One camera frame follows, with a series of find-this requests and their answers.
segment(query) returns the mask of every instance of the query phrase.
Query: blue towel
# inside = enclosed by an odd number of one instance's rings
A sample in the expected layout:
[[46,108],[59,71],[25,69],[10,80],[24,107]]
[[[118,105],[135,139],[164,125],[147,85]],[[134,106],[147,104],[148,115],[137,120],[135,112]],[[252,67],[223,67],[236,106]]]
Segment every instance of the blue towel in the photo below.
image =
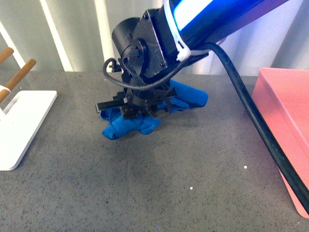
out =
[[[171,80],[170,87],[176,88],[177,96],[170,99],[173,104],[172,113],[197,107],[203,107],[208,100],[207,93]],[[158,105],[158,109],[169,110],[166,103]],[[102,119],[109,121],[110,125],[102,132],[107,138],[114,140],[121,138],[131,131],[139,131],[141,134],[150,134],[160,125],[161,119],[152,116],[143,116],[138,114],[137,118],[124,119],[120,108],[102,110],[100,113]]]

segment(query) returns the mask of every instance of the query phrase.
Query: white backdrop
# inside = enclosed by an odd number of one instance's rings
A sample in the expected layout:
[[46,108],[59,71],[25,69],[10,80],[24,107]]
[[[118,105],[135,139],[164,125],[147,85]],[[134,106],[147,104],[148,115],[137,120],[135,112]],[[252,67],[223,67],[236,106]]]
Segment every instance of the white backdrop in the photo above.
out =
[[[0,66],[17,70],[30,58],[38,71],[101,71],[118,57],[111,31],[163,0],[0,0],[0,50],[14,57]],[[309,69],[309,0],[289,0],[230,35],[222,44],[241,75],[261,67]],[[183,73],[223,74],[210,54]]]

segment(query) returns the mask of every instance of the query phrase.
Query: white stand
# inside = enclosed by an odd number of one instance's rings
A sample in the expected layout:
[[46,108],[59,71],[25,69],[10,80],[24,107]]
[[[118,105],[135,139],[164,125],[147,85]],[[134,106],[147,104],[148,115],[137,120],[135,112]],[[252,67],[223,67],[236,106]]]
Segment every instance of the white stand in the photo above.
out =
[[20,91],[0,109],[0,171],[19,165],[56,97],[56,91]]

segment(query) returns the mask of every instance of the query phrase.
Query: pink plastic tray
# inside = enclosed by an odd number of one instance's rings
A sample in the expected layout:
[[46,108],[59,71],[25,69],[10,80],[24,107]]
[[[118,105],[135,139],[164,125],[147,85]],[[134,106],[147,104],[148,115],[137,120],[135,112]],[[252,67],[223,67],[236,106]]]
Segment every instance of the pink plastic tray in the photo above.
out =
[[[262,68],[253,100],[309,188],[309,71]],[[298,213],[309,218],[281,174]]]

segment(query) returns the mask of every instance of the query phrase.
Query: black cable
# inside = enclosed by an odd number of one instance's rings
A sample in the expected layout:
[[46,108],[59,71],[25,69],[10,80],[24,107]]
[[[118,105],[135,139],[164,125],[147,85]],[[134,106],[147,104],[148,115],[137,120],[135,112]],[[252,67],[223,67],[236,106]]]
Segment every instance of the black cable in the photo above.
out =
[[238,93],[242,104],[247,110],[249,117],[255,125],[258,133],[260,134],[275,163],[277,164],[283,176],[292,188],[293,192],[305,208],[306,212],[309,214],[309,190],[307,189],[304,182],[301,180],[294,167],[288,160],[286,154],[280,147],[275,136],[270,131],[270,128],[263,119],[250,94],[248,93],[248,90],[246,89],[234,64],[225,53],[225,51],[215,43],[205,43],[202,45],[201,49],[212,50],[222,62],[228,76],[233,83],[236,92]]
[[112,61],[115,61],[115,59],[114,58],[109,58],[108,60],[105,61],[104,65],[103,65],[103,74],[104,74],[104,76],[109,81],[111,81],[114,84],[119,85],[119,86],[121,86],[123,88],[130,88],[130,89],[141,90],[141,91],[155,88],[155,87],[160,86],[163,83],[169,81],[176,73],[178,73],[183,67],[185,67],[187,62],[188,62],[188,60],[184,60],[184,61],[180,62],[173,71],[171,71],[168,75],[166,75],[165,77],[163,77],[162,79],[160,79],[160,80],[158,80],[158,81],[156,81],[154,83],[151,83],[151,84],[146,85],[146,86],[133,86],[133,85],[126,84],[126,83],[124,83],[122,81],[119,81],[119,80],[113,78],[112,76],[110,76],[108,74],[107,68],[108,68],[109,63],[111,63]]

